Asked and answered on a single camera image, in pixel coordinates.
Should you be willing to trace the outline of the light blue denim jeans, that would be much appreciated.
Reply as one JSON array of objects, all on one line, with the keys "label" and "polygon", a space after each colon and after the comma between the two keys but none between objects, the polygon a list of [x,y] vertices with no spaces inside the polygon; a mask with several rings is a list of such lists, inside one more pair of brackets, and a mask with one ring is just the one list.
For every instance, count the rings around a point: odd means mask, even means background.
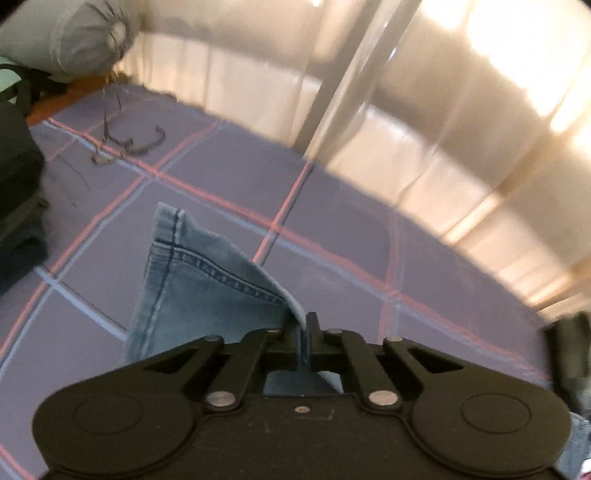
[{"label": "light blue denim jeans", "polygon": [[235,343],[254,330],[291,326],[304,328],[304,308],[276,279],[186,211],[157,205],[124,363],[205,336]]}]

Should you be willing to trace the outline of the grey folded garment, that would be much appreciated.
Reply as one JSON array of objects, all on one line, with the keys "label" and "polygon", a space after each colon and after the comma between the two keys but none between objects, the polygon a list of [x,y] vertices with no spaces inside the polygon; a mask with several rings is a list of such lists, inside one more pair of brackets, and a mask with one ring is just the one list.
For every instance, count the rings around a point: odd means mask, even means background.
[{"label": "grey folded garment", "polygon": [[544,331],[554,392],[569,409],[590,417],[590,316],[562,317]]}]

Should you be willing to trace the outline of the purple plaid bed sheet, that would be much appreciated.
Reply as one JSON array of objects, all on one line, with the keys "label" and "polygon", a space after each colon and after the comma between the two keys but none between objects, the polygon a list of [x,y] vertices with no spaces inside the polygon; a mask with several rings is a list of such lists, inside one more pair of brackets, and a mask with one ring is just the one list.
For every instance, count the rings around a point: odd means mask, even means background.
[{"label": "purple plaid bed sheet", "polygon": [[101,93],[32,120],[46,157],[47,259],[1,299],[1,475],[44,471],[30,431],[53,391],[114,368],[159,203],[228,237],[325,328],[400,335],[547,385],[542,319],[397,209],[249,131],[138,87],[107,93],[111,133],[145,155],[95,165]]}]

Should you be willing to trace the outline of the stack of dark folded clothes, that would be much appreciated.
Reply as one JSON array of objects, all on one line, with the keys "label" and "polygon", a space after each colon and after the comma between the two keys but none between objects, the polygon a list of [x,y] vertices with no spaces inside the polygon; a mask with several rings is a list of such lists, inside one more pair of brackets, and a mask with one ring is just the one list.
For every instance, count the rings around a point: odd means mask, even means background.
[{"label": "stack of dark folded clothes", "polygon": [[45,157],[26,123],[43,74],[8,61],[1,71],[1,291],[8,291],[47,256],[41,187]]}]

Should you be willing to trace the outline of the grey bolster pillow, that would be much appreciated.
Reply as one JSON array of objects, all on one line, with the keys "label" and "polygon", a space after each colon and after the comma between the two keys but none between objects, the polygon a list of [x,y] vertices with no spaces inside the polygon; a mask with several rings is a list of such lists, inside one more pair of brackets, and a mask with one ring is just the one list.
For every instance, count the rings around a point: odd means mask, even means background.
[{"label": "grey bolster pillow", "polygon": [[1,61],[62,79],[106,74],[140,23],[136,1],[26,1],[1,24]]}]

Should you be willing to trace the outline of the eyeglasses with thin frame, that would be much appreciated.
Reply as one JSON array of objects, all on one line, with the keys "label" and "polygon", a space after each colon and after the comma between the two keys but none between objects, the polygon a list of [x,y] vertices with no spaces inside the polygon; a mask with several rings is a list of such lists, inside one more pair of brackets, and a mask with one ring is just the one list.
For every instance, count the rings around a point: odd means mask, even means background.
[{"label": "eyeglasses with thin frame", "polygon": [[[145,155],[160,146],[166,139],[166,130],[159,125],[154,126],[155,138],[150,142],[144,144],[137,144],[132,136],[127,138],[118,138],[111,133],[110,123],[107,115],[107,95],[106,89],[103,88],[101,91],[101,100],[103,104],[103,116],[102,116],[102,139],[95,146],[95,150],[91,155],[91,161],[95,165],[107,165],[112,164],[118,159],[122,159],[127,155]],[[118,150],[114,155],[105,156],[101,153],[102,148],[113,144],[118,147]]]}]

